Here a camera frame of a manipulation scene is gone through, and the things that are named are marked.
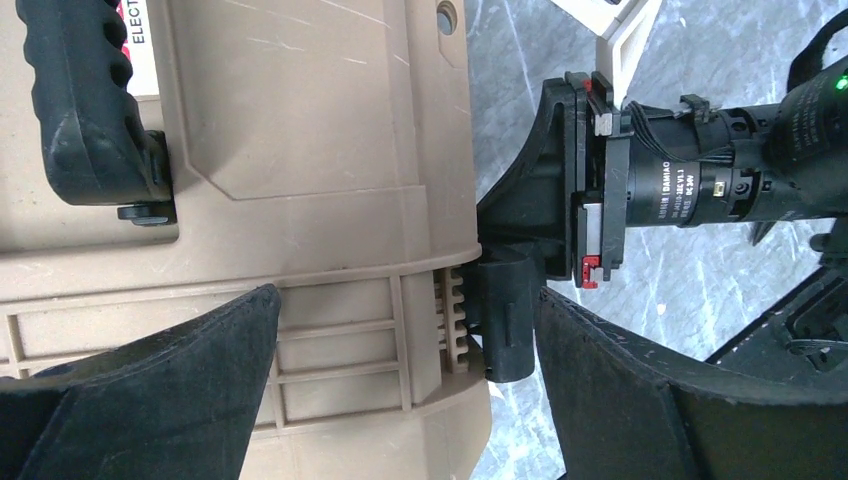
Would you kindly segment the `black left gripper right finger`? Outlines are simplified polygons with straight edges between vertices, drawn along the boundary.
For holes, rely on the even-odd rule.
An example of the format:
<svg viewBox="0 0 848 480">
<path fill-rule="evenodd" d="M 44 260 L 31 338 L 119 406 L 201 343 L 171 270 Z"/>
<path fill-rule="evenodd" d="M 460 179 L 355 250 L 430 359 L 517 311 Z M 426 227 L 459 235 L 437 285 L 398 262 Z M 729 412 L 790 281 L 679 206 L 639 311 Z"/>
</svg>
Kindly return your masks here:
<svg viewBox="0 0 848 480">
<path fill-rule="evenodd" d="M 569 479 L 843 479 L 847 388 L 728 370 L 552 289 L 537 350 Z"/>
</svg>

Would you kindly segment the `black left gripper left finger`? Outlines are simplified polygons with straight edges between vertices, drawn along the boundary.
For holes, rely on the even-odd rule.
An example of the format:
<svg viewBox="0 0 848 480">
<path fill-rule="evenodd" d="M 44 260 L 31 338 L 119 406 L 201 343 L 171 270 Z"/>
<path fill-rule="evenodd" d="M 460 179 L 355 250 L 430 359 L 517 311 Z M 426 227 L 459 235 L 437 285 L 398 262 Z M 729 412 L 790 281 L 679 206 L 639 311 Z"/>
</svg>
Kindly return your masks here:
<svg viewBox="0 0 848 480">
<path fill-rule="evenodd" d="M 276 349 L 263 285 L 199 317 L 1 381 L 5 479 L 236 479 Z"/>
</svg>

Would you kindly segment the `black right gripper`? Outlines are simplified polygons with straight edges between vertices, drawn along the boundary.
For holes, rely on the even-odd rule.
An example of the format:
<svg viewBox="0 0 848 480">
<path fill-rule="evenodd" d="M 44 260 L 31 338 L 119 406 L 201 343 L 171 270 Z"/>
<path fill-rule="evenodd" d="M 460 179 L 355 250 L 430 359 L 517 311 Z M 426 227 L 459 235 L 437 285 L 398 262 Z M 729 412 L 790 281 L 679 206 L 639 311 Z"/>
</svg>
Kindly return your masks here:
<svg viewBox="0 0 848 480">
<path fill-rule="evenodd" d="M 531 243 L 545 274 L 594 289 L 623 263 L 629 228 L 771 220 L 762 147 L 773 105 L 618 109 L 599 73 L 543 82 L 529 134 L 477 205 L 483 244 Z"/>
</svg>

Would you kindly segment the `tan plastic toolbox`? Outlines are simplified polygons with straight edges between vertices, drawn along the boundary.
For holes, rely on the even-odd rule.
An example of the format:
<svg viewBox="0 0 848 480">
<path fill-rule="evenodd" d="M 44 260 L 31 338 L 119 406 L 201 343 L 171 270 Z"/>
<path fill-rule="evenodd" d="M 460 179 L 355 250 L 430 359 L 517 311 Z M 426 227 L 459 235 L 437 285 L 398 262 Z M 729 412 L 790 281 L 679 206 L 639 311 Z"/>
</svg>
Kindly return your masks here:
<svg viewBox="0 0 848 480">
<path fill-rule="evenodd" d="M 5 1 L 1 381 L 263 285 L 236 479 L 468 479 L 492 430 L 461 1 Z"/>
</svg>

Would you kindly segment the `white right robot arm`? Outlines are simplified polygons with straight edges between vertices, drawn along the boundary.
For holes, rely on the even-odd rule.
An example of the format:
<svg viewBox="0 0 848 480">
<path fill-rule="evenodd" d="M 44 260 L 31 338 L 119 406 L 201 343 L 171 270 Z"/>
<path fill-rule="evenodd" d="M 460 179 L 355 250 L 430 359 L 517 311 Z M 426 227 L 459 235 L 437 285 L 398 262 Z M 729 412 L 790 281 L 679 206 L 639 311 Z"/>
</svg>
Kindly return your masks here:
<svg viewBox="0 0 848 480">
<path fill-rule="evenodd" d="M 477 207 L 480 240 L 534 245 L 551 278 L 593 289 L 629 228 L 773 223 L 847 214 L 847 63 L 825 65 L 839 13 L 793 59 L 778 104 L 679 110 L 615 102 L 600 71 L 545 81 L 516 160 Z"/>
</svg>

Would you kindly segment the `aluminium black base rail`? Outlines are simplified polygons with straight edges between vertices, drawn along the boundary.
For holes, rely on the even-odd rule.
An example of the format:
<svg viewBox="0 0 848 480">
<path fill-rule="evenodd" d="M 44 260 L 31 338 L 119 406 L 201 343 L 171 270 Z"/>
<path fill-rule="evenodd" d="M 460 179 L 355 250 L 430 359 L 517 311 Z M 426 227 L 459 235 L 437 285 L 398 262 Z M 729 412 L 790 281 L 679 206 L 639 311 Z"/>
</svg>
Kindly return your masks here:
<svg viewBox="0 0 848 480">
<path fill-rule="evenodd" d="M 847 368 L 847 277 L 820 268 L 731 338 L 707 362 L 763 376 L 829 375 Z"/>
</svg>

